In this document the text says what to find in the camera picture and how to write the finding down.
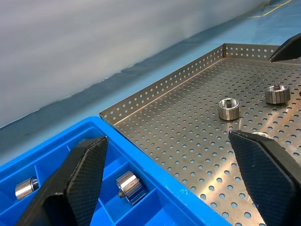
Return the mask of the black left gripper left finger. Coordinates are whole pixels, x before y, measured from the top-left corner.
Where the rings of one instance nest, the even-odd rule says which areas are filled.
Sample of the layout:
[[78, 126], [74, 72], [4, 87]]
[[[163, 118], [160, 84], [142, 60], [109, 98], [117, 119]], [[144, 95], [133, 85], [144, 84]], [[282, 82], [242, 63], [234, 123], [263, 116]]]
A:
[[73, 147], [40, 186], [16, 226], [89, 226], [101, 191], [108, 138]]

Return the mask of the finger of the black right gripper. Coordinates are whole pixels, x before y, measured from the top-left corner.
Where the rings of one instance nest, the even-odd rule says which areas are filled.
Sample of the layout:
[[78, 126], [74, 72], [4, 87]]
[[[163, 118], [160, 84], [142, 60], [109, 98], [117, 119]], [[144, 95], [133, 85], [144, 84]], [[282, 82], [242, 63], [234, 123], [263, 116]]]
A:
[[301, 57], [301, 33], [289, 38], [271, 55], [269, 61], [279, 62]]

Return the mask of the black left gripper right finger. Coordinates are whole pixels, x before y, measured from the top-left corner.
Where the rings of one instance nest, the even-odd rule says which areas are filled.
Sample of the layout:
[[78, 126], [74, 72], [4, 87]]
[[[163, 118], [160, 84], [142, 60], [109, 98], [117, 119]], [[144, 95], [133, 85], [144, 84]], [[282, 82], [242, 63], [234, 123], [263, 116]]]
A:
[[301, 165], [276, 140], [231, 130], [229, 141], [266, 226], [301, 226]]

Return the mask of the blue compartment tray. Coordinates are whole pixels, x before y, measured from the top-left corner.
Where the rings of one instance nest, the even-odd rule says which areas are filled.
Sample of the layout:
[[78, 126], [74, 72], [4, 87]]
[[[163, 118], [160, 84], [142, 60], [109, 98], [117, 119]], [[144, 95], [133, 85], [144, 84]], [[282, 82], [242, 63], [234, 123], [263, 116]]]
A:
[[[15, 186], [35, 177], [39, 183], [63, 163], [82, 140], [108, 138], [100, 197], [90, 226], [230, 226], [212, 208], [98, 117], [88, 117], [24, 154], [4, 163], [0, 154], [0, 226], [13, 226], [33, 199], [18, 201]], [[119, 198], [116, 179], [131, 171], [146, 195], [131, 205]]]

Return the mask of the yellow tape corner marking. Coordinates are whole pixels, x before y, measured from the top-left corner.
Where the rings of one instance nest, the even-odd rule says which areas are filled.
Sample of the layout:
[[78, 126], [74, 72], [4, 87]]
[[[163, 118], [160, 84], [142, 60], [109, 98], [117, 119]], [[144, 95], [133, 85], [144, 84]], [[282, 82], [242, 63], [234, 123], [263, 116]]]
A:
[[286, 6], [287, 4], [293, 2], [294, 0], [271, 0], [265, 4], [262, 8], [254, 11], [250, 14], [249, 18], [260, 18], [265, 17], [271, 13], [274, 13], [278, 9]]

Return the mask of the blue plastic table cover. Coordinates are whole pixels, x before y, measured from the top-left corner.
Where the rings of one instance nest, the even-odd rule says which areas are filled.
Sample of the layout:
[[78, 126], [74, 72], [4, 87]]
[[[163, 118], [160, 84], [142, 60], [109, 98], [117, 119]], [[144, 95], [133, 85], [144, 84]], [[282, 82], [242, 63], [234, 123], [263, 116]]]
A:
[[301, 0], [294, 0], [265, 17], [249, 18], [251, 13], [198, 33], [1, 128], [0, 166], [76, 122], [97, 116], [223, 43], [280, 45], [301, 32]]

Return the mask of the perforated metal tray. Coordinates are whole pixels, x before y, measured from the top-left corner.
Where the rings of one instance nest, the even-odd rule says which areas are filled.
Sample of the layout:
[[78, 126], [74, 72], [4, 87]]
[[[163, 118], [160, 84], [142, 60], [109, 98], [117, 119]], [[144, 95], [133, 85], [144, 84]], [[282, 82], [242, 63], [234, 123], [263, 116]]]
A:
[[[271, 63], [275, 50], [222, 44], [100, 116], [229, 223], [264, 226], [228, 132], [265, 132], [301, 164], [301, 58]], [[291, 99], [266, 103], [265, 89], [277, 84], [290, 87]], [[225, 98], [240, 102], [238, 119], [219, 118]]]

